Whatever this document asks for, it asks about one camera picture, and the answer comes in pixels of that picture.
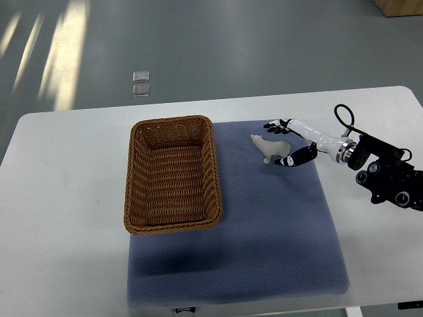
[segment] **brown woven basket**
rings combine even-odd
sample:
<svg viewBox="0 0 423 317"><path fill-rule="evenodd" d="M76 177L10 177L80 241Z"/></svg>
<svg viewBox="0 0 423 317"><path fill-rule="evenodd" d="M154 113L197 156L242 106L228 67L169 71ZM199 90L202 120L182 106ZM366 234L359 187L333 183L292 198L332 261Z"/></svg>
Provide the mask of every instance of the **brown woven basket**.
<svg viewBox="0 0 423 317"><path fill-rule="evenodd" d="M138 122L130 136L124 224L131 234L215 226L223 216L213 124L205 116Z"/></svg>

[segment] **polar bear figurine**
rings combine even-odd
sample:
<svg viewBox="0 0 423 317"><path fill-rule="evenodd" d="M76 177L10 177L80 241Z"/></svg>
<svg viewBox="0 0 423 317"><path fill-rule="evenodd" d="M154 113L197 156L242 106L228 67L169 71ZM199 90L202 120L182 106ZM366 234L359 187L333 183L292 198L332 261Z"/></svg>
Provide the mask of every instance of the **polar bear figurine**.
<svg viewBox="0 0 423 317"><path fill-rule="evenodd" d="M283 159L286 158L291 150L291 145L287 141L266 141L261 135L251 135L252 142L264 154L264 163L269 164L272 160L272 155L279 155Z"/></svg>

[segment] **blue mat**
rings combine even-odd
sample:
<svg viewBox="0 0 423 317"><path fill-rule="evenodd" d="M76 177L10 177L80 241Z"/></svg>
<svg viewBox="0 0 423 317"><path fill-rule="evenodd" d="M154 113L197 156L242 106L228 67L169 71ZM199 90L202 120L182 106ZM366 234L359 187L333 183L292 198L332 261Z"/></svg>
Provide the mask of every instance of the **blue mat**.
<svg viewBox="0 0 423 317"><path fill-rule="evenodd" d="M293 133L267 133L266 122L214 125L224 210L220 224L131 236L131 308L346 292L344 259L314 163L264 164L250 134L284 139L291 152L306 143Z"/></svg>

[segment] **white robotic arm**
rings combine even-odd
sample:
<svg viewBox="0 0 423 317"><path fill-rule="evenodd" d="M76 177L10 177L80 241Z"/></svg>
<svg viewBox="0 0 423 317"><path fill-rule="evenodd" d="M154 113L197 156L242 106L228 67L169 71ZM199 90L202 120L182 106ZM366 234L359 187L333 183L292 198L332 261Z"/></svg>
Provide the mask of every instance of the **white robotic arm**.
<svg viewBox="0 0 423 317"><path fill-rule="evenodd" d="M309 142L309 146L307 147L309 151L302 151L300 149L299 151L301 152L299 154L301 156L293 153L285 160L285 162L284 160L281 161L282 165L298 166L300 165L298 164L298 160L300 160L302 164L305 163L305 158L302 156L307 155L307 152L309 153L309 158L311 159L314 159L317 156L317 152L323 152L327 153L334 162L338 164L345 164L348 162L349 155L352 153L347 150L352 150L356 146L356 142L349 139L346 134L341 137L329 137L311 125L294 119L286 121L275 120L264 127L270 127L269 132L275 131L277 133L279 130L279 133L286 134L292 131Z"/></svg>
<svg viewBox="0 0 423 317"><path fill-rule="evenodd" d="M337 112L345 108L351 115L351 124L344 123ZM295 151L286 158L275 160L275 164L284 166L299 166L316 158L318 152L327 153L338 164L348 164L352 170L359 170L370 154L378 157L371 162L367 170L358 172L356 182L371 191L371 202L382 203L390 201L402 208L413 208L423 211L423 171L414 170L407 163L411 159L411 151L399 149L384 141L376 139L354 127L354 115L349 107L339 104L334 113L339 122L346 127L341 137L330 137L314 127L294 120L274 120L264 125L268 132L287 134L294 132L309 142L309 145ZM360 134L358 143L349 139L351 131ZM409 158L401 160L405 152Z"/></svg>

